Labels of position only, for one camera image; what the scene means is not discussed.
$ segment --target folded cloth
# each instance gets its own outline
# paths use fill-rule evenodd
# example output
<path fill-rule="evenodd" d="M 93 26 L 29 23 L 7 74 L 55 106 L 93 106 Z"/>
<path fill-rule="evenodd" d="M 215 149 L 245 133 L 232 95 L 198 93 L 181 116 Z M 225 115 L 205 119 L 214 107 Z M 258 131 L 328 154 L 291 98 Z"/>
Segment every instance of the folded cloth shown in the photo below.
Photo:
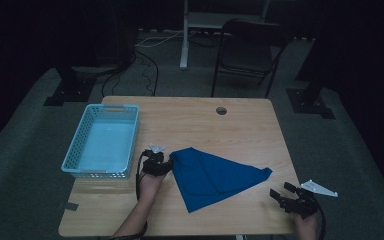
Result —
<path fill-rule="evenodd" d="M 270 168 L 258 169 L 194 148 L 172 152 L 170 159 L 189 213 L 257 185 L 272 173 Z"/>

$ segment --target white table leg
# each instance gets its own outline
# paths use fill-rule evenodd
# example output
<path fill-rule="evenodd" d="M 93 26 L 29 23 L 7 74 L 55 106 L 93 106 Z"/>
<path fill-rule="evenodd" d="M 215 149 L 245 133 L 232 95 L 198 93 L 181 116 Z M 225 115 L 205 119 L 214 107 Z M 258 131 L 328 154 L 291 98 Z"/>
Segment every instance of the white table leg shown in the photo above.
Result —
<path fill-rule="evenodd" d="M 185 11 L 183 14 L 183 44 L 182 44 L 182 55 L 180 57 L 180 69 L 186 70 L 188 68 L 188 52 L 189 52 L 189 41 L 188 41 L 188 0 L 184 1 Z"/>

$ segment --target cable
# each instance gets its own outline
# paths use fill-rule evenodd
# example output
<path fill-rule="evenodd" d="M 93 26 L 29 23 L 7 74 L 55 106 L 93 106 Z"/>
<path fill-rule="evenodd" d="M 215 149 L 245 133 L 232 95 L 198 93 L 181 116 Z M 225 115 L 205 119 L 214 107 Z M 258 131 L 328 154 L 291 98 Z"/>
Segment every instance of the cable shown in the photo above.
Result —
<path fill-rule="evenodd" d="M 203 33 L 203 32 L 200 32 L 199 35 L 200 36 L 204 36 L 204 37 L 210 39 L 212 41 L 212 43 L 210 45 L 205 45 L 205 44 L 202 44 L 202 43 L 199 43 L 199 42 L 196 42 L 196 41 L 192 41 L 192 40 L 189 40 L 189 43 L 192 43 L 192 44 L 198 45 L 199 47 L 204 47 L 204 48 L 214 48 L 214 47 L 218 46 L 217 38 L 211 37 L 211 36 L 209 36 L 209 34 L 206 34 L 206 33 Z"/>
<path fill-rule="evenodd" d="M 139 184 L 140 184 L 140 182 L 142 181 L 142 178 L 145 177 L 146 175 L 147 175 L 147 173 L 144 173 L 144 174 L 142 175 L 142 177 L 140 177 L 140 179 L 139 179 Z"/>
<path fill-rule="evenodd" d="M 150 38 L 147 38 L 145 40 L 143 40 L 142 42 L 138 43 L 135 45 L 135 47 L 155 47 L 155 46 L 158 46 L 172 38 L 175 38 L 177 35 L 179 35 L 180 33 L 182 33 L 183 31 L 179 31 L 177 32 L 176 34 L 174 34 L 173 36 L 171 37 L 150 37 Z M 159 42 L 159 43 L 156 43 L 154 45 L 141 45 L 142 43 L 146 42 L 146 41 L 149 41 L 149 40 L 154 40 L 154 39 L 164 39 L 163 41 Z"/>
<path fill-rule="evenodd" d="M 119 68 L 116 68 L 115 71 L 107 78 L 105 79 L 104 81 L 104 84 L 102 85 L 101 87 L 101 94 L 102 94 L 102 98 L 105 97 L 105 94 L 104 94 L 104 89 L 105 89 L 105 85 L 107 85 L 108 81 L 114 77 L 117 73 L 120 73 L 121 71 L 119 71 Z"/>
<path fill-rule="evenodd" d="M 145 48 L 156 47 L 156 46 L 158 46 L 158 45 L 160 45 L 160 44 L 162 44 L 162 43 L 164 43 L 164 42 L 166 42 L 166 41 L 168 41 L 168 40 L 171 40 L 171 39 L 173 39 L 173 38 L 183 38 L 183 37 L 181 37 L 181 36 L 179 36 L 179 37 L 177 36 L 177 35 L 179 35 L 179 34 L 182 33 L 182 32 L 183 32 L 183 31 L 177 32 L 175 35 L 173 35 L 173 36 L 171 36 L 171 37 L 149 37 L 149 38 L 146 38 L 146 39 L 142 40 L 142 41 L 139 42 L 138 44 L 136 44 L 135 47 L 145 47 Z M 192 36 L 195 35 L 195 34 L 196 34 L 196 32 L 191 33 L 191 35 L 189 35 L 188 38 L 189 38 L 189 37 L 192 37 Z M 140 44 L 142 44 L 142 43 L 144 43 L 144 42 L 146 42 L 146 41 L 160 40 L 160 39 L 163 39 L 163 40 L 160 41 L 160 42 L 158 42 L 158 43 L 156 43 L 156 44 L 154 44 L 154 45 L 140 45 Z"/>
<path fill-rule="evenodd" d="M 317 207 L 319 208 L 320 214 L 322 215 L 322 227 L 319 235 L 319 240 L 323 240 L 324 236 L 326 235 L 326 218 L 324 216 L 324 212 L 322 210 L 322 207 L 320 206 L 319 202 L 315 197 L 313 197 L 314 202 L 317 204 Z"/>
<path fill-rule="evenodd" d="M 145 176 L 143 175 L 140 178 L 140 164 L 142 163 L 142 158 L 145 156 L 145 151 L 143 151 L 139 157 L 138 160 L 138 167 L 136 168 L 136 198 L 139 200 L 140 198 L 140 182 L 142 181 L 142 178 Z"/>
<path fill-rule="evenodd" d="M 155 68 L 157 70 L 157 73 L 156 73 L 156 76 L 155 76 L 155 84 L 154 84 L 154 91 L 152 92 L 152 96 L 154 97 L 155 96 L 155 92 L 157 91 L 157 84 L 158 84 L 158 76 L 159 76 L 159 69 L 158 69 L 158 65 L 157 63 L 155 63 L 154 60 L 152 60 L 152 58 L 146 56 L 145 54 L 141 53 L 140 51 L 138 50 L 135 50 L 137 53 L 139 53 L 140 55 L 146 57 L 147 59 L 149 59 L 154 65 L 155 65 Z"/>
<path fill-rule="evenodd" d="M 136 62 L 136 59 L 137 59 L 137 57 L 136 57 L 136 53 L 135 52 L 133 52 L 133 60 L 132 60 L 132 62 L 129 64 L 129 66 L 130 65 L 132 65 L 134 62 Z M 114 96 L 114 89 L 115 89 L 115 87 L 121 82 L 121 73 L 118 75 L 118 80 L 117 80 L 117 82 L 112 86 L 112 88 L 111 88 L 111 95 L 113 95 Z"/>
<path fill-rule="evenodd" d="M 141 57 L 139 57 L 139 59 L 142 60 L 142 61 L 141 61 L 141 64 L 142 64 L 142 65 L 144 65 L 144 66 L 148 66 L 148 68 L 151 66 L 151 64 L 145 62 L 145 59 L 143 59 L 143 58 L 141 58 Z M 142 71 L 142 76 L 143 76 L 143 77 L 146 77 L 146 78 L 148 79 L 148 85 L 146 85 L 146 90 L 148 90 L 148 91 L 151 93 L 151 96 L 153 96 L 153 93 L 154 93 L 154 92 L 149 88 L 149 87 L 151 86 L 151 84 L 152 84 L 152 81 L 151 81 L 151 78 L 149 78 L 148 75 L 145 75 L 146 70 L 147 70 L 147 68 L 143 69 L 143 71 Z"/>

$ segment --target table surface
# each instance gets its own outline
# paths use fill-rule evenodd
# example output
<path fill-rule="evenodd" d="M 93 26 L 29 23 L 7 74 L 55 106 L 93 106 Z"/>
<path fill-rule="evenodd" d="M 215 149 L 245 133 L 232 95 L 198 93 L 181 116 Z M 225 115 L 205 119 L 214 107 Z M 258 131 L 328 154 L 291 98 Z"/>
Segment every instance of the table surface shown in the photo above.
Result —
<path fill-rule="evenodd" d="M 59 233 L 65 237 L 110 236 L 136 203 L 134 174 L 149 144 L 165 145 L 166 159 L 176 150 L 194 147 L 272 175 L 226 200 L 188 213 L 173 173 L 164 179 L 148 219 L 147 236 L 237 235 L 292 233 L 293 221 L 269 196 L 270 188 L 293 197 L 284 182 L 298 185 L 276 114 L 269 100 L 239 98 L 179 98 L 110 96 L 104 104 L 135 104 L 140 125 L 128 180 L 77 178 Z M 218 107 L 227 110 L 216 113 Z"/>

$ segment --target human arm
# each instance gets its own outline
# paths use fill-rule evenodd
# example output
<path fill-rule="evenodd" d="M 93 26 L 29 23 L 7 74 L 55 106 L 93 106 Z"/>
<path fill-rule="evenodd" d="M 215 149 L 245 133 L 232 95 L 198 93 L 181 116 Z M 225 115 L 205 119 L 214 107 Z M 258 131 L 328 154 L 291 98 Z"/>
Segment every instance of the human arm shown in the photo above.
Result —
<path fill-rule="evenodd" d="M 164 177 L 141 173 L 140 198 L 112 238 L 135 235 L 142 231 Z"/>
<path fill-rule="evenodd" d="M 316 214 L 310 215 L 305 219 L 300 214 L 294 213 L 295 228 L 299 240 L 317 239 L 317 219 Z"/>

